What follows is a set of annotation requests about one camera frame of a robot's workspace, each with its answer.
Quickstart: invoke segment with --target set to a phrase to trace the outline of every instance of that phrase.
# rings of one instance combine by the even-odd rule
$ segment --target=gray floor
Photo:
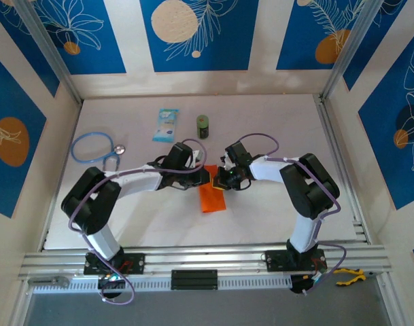
[[[327,280],[307,297],[289,290],[143,292],[130,306],[98,294],[34,295],[25,325],[254,326],[389,325],[376,280],[335,287]]]

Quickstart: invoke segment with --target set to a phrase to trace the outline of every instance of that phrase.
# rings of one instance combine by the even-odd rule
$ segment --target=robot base
[[[270,250],[265,252],[268,272],[307,272],[307,275],[293,275],[293,288],[295,293],[312,288],[314,280],[312,276],[317,272],[325,273],[327,270],[324,252],[315,245],[310,250],[299,253],[287,241],[287,250]]]

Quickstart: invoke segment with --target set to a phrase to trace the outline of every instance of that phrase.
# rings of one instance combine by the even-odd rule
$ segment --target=stethoscope
[[[100,156],[99,158],[94,158],[92,160],[80,160],[79,158],[77,158],[73,152],[73,149],[75,147],[75,145],[78,143],[78,141],[81,141],[82,139],[89,137],[89,136],[104,136],[105,138],[107,138],[110,142],[110,149],[111,152]],[[72,142],[71,145],[71,155],[72,158],[78,162],[78,163],[95,163],[98,161],[103,160],[103,170],[105,170],[105,163],[107,162],[107,159],[114,156],[116,157],[116,171],[119,169],[119,163],[120,163],[120,157],[123,153],[125,152],[125,146],[123,145],[114,145],[113,143],[113,139],[111,139],[111,137],[106,134],[105,132],[100,132],[100,131],[96,131],[96,132],[88,132],[87,134],[82,134],[80,137],[78,137],[76,140],[74,140]]]

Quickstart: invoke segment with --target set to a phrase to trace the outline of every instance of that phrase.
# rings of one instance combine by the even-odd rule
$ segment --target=green container
[[[206,115],[200,115],[196,118],[196,125],[198,127],[198,138],[206,139],[209,135],[209,120]]]

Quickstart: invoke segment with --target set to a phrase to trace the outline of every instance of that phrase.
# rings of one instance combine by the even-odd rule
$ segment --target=orange circle
[[[29,154],[30,139],[27,127],[15,117],[5,117],[0,120],[0,158],[7,165],[17,168],[24,164]],[[11,136],[16,141],[9,140],[3,135]]]
[[[73,56],[76,56],[77,54],[80,53],[80,47],[78,46],[77,43],[73,43],[70,41],[66,42],[63,48],[65,49],[66,52],[68,52],[69,54],[72,54]]]
[[[405,148],[408,145],[408,133],[407,131],[400,129],[394,134],[394,144],[400,149]]]
[[[349,37],[350,30],[342,29],[336,32],[334,35],[325,37],[317,47],[315,51],[315,59],[324,65],[335,63],[338,55],[340,54],[343,46]]]

